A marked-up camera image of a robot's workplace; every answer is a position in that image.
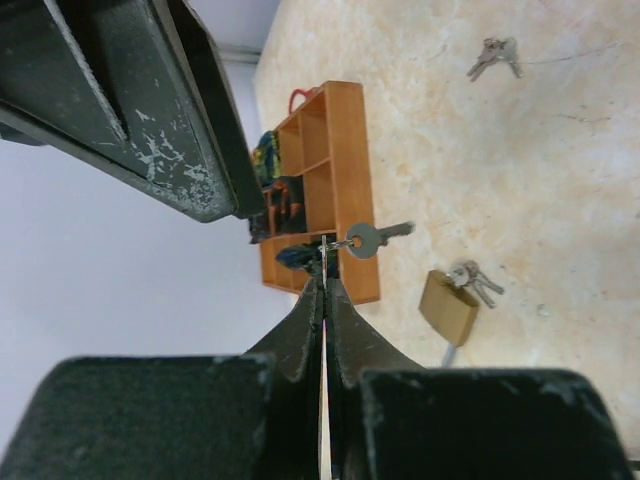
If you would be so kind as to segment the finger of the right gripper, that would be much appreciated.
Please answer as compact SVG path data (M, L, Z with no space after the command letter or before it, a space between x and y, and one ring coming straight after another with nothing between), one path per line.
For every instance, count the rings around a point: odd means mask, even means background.
M209 223L265 202L216 44L186 1L5 1L1 137Z

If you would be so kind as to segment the brass padlock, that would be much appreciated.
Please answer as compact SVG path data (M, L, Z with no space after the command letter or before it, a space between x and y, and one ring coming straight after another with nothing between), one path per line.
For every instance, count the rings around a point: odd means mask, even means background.
M441 361L451 367L457 350L468 340L479 311L479 302L464 288L456 288L440 270L428 273L419 311L448 344Z

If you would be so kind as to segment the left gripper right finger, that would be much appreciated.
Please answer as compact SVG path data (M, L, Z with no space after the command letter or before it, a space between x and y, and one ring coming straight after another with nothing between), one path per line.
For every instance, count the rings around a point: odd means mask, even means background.
M336 479L630 479L593 385L564 369L425 368L324 293Z

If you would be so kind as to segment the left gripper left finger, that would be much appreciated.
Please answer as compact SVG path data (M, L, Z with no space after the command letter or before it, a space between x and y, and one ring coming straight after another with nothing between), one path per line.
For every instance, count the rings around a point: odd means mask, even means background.
M76 357L34 393L5 479L316 479L322 293L241 355Z

